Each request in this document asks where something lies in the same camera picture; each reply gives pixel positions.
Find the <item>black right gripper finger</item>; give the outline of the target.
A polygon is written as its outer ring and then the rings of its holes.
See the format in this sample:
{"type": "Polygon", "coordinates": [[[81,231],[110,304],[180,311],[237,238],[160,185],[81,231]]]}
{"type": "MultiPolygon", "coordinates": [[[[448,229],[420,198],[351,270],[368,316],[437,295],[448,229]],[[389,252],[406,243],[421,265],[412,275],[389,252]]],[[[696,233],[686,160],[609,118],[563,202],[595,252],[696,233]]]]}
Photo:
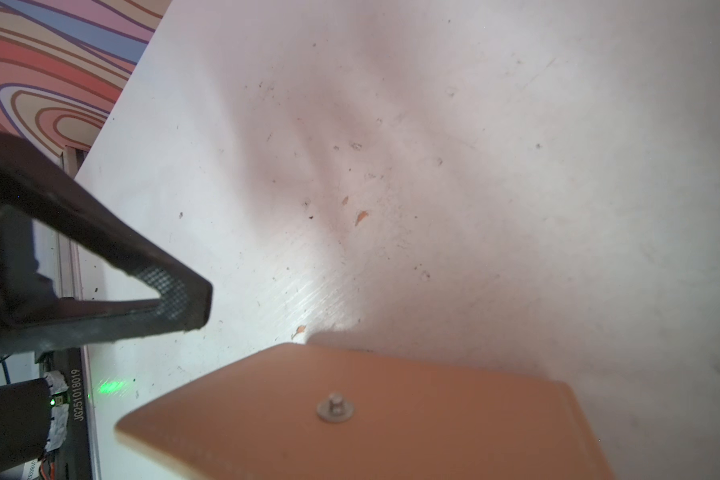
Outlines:
{"type": "Polygon", "coordinates": [[[196,330],[210,318],[212,292],[29,141],[0,131],[0,356],[196,330]],[[83,299],[81,251],[153,297],[83,299]]]}

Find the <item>robot base plate with label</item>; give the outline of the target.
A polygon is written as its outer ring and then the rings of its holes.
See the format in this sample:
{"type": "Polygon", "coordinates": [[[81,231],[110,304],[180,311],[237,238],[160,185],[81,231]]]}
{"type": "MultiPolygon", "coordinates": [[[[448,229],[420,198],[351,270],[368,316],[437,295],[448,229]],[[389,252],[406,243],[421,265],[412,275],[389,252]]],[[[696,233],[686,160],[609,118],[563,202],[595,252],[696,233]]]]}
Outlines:
{"type": "Polygon", "coordinates": [[[41,458],[42,479],[99,479],[92,385],[85,348],[35,355],[40,374],[51,385],[49,403],[61,418],[51,422],[52,450],[41,458]]]}

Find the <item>tan leather card holder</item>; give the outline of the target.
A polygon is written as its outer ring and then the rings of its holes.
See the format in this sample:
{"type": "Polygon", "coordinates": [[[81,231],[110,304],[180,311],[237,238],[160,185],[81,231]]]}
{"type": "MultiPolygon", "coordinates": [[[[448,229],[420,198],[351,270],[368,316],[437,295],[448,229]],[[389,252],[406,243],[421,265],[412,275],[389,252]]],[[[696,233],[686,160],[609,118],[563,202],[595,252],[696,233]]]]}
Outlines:
{"type": "Polygon", "coordinates": [[[609,479],[565,383],[280,344],[124,416],[191,479],[609,479]]]}

